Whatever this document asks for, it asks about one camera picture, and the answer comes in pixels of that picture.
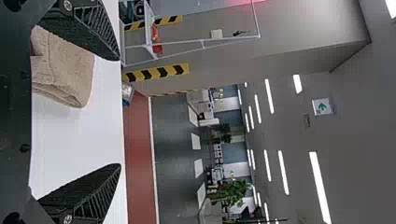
red object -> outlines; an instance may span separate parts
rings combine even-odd
[[[155,224],[149,99],[137,91],[132,106],[123,109],[123,128],[129,224]]]
[[[152,42],[155,44],[160,43],[160,37],[158,36],[158,29],[155,24],[152,24],[151,26],[151,39]],[[162,45],[156,45],[152,47],[152,51],[156,54],[163,54],[163,46]]]

yellow black hazard stripe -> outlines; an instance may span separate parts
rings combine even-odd
[[[192,92],[192,91],[197,91],[197,90],[190,90],[190,91],[171,91],[171,92],[167,92],[167,93],[153,94],[153,95],[150,95],[150,97],[169,96],[169,95],[176,95],[176,94],[179,94],[179,93],[187,93],[187,92]]]
[[[152,67],[122,74],[124,82],[142,82],[155,78],[182,76],[190,73],[188,63],[178,63],[161,67]]]
[[[183,21],[183,16],[170,16],[170,17],[164,17],[164,18],[159,18],[154,21],[154,24],[157,26],[164,26],[164,25],[172,25],[176,24]],[[134,31],[134,30],[139,30],[145,28],[145,22],[144,21],[136,21],[133,22],[132,24],[126,25],[124,27],[124,31]]]

desk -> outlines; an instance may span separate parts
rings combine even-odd
[[[104,0],[119,39],[118,2]],[[36,198],[112,162],[122,165],[105,223],[128,223],[120,62],[95,58],[92,95],[83,109],[33,94],[29,185]]]

gray floor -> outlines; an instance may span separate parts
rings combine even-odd
[[[152,98],[152,119],[161,223],[198,223],[196,192],[204,174],[195,178],[194,161],[211,164],[208,143],[201,137],[201,150],[193,150],[191,133],[201,135],[189,120],[185,94]]]

ceiling light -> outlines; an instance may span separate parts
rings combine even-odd
[[[281,150],[277,152],[279,157],[279,164],[280,164],[280,172],[282,173],[282,180],[283,180],[283,188],[285,189],[286,195],[289,195],[289,184],[288,184],[288,177],[286,176],[286,168],[285,162],[283,161],[283,153]]]
[[[253,199],[254,199],[254,204],[257,204],[256,187],[254,187],[254,185],[253,185]]]
[[[241,91],[238,89],[239,104],[242,105]]]
[[[311,159],[312,169],[314,171],[315,184],[317,185],[317,192],[323,221],[327,224],[332,224],[329,205],[327,204],[326,192],[324,191],[323,179],[318,161],[318,153],[314,151],[309,152],[309,159]]]
[[[267,203],[264,203],[264,212],[265,212],[265,220],[267,221],[267,223],[269,223],[268,221],[270,220],[270,214],[268,213]]]
[[[251,167],[251,158],[250,158],[250,150],[247,150],[247,160],[248,160],[248,166]]]
[[[259,206],[262,207],[262,196],[259,192],[257,192],[257,202],[259,203]]]
[[[253,170],[256,170],[256,160],[254,159],[253,149],[250,150],[251,153],[251,164],[253,165]]]
[[[245,113],[245,121],[247,124],[247,132],[250,133],[250,128],[248,127],[248,114],[247,113]]]
[[[389,14],[394,19],[396,18],[396,1],[395,0],[386,0]]]
[[[256,103],[257,119],[259,123],[262,123],[262,112],[260,111],[259,96],[257,94],[254,94],[254,101]]]
[[[265,167],[267,168],[268,181],[271,182],[272,181],[272,177],[271,177],[270,162],[268,160],[267,150],[264,150],[264,159],[265,159]]]
[[[267,89],[268,104],[270,106],[270,112],[271,112],[271,114],[274,114],[275,113],[274,102],[272,100],[271,87],[270,87],[270,82],[268,81],[268,78],[265,79],[265,89]]]
[[[248,107],[248,113],[250,115],[251,129],[254,130],[254,120],[253,120],[253,112],[251,110],[251,106]]]
[[[294,87],[296,88],[297,94],[303,91],[303,86],[301,85],[300,75],[294,75]]]

